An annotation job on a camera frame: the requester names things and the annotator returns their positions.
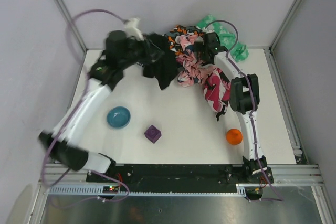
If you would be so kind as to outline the pink navy patterned cloth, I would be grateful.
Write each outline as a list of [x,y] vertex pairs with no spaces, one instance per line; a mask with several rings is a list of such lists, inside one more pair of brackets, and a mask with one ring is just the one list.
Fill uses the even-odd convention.
[[202,37],[198,35],[181,35],[178,36],[177,42],[182,50],[176,61],[183,66],[183,70],[177,77],[178,83],[183,87],[204,84],[216,67],[196,57],[196,43],[200,42],[202,44]]

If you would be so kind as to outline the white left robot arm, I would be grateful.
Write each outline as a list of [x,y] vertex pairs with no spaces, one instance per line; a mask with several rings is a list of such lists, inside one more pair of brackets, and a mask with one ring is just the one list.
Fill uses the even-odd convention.
[[144,46],[144,36],[137,28],[109,34],[101,56],[90,70],[84,71],[85,89],[78,103],[51,132],[40,133],[38,139],[46,150],[46,158],[57,160],[74,171],[105,173],[108,170],[112,164],[109,157],[84,150],[79,143],[95,112],[123,78],[124,70],[143,57]]

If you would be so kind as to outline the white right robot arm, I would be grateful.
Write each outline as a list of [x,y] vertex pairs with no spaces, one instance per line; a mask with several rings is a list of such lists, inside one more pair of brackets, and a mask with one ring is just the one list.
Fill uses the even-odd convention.
[[215,69],[205,80],[203,95],[220,118],[228,108],[236,113],[244,147],[243,164],[236,173],[238,180],[273,183],[271,168],[261,147],[257,130],[257,109],[260,103],[259,80],[256,74],[245,74],[222,46],[214,31],[204,34],[196,44],[200,58],[214,64]]

